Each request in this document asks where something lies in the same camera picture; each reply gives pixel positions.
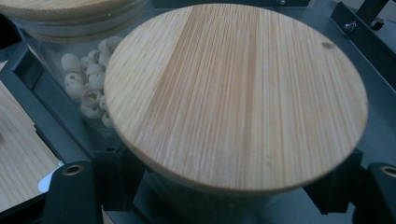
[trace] dark hole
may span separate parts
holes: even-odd
[[[323,46],[325,49],[332,49],[332,48],[334,48],[334,45],[333,45],[333,44],[327,43],[327,42],[322,43],[322,46]]]
[[[106,148],[106,151],[108,151],[108,152],[113,152],[113,151],[115,151],[115,150],[116,150],[115,147],[107,147],[107,148]]]
[[[387,175],[393,175],[396,176],[396,169],[391,168],[391,167],[386,167],[384,168],[384,171]]]
[[[69,168],[67,168],[66,172],[68,174],[73,174],[79,171],[79,166],[71,166]]]
[[[88,93],[88,97],[92,98],[93,100],[96,100],[98,95],[94,92],[90,92],[90,93]]]

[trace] wooden board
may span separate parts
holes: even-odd
[[[0,82],[0,212],[41,194],[38,182],[57,164],[33,122]]]
[[[149,167],[233,194],[329,173],[367,119],[361,78],[331,40],[237,5],[186,7],[136,28],[111,58],[105,95],[120,137]]]
[[[27,21],[78,21],[108,13],[130,0],[2,0],[0,13]],[[137,5],[145,0],[134,1]]]

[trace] black bracket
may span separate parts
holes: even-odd
[[[345,213],[353,203],[354,224],[396,223],[396,166],[378,162],[364,169],[361,159],[355,150],[333,172],[304,187],[305,192],[323,215]]]

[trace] wood grain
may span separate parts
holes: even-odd
[[[131,0],[2,0],[0,13],[27,21],[78,21],[118,9]],[[146,2],[137,0],[135,4]]]
[[[123,141],[192,188],[272,193],[327,174],[367,119],[361,78],[327,37],[281,14],[200,5],[131,32],[106,72]]]
[[[33,125],[0,82],[0,211],[39,195],[38,182],[57,167]]]

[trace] glass jar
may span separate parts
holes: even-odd
[[[181,223],[268,223],[263,211],[278,200],[273,195],[204,192],[152,171],[145,178]]]
[[[96,129],[112,129],[103,93],[106,66],[122,38],[150,9],[149,0],[52,3],[9,1],[0,3],[0,13],[18,27],[84,120]]]

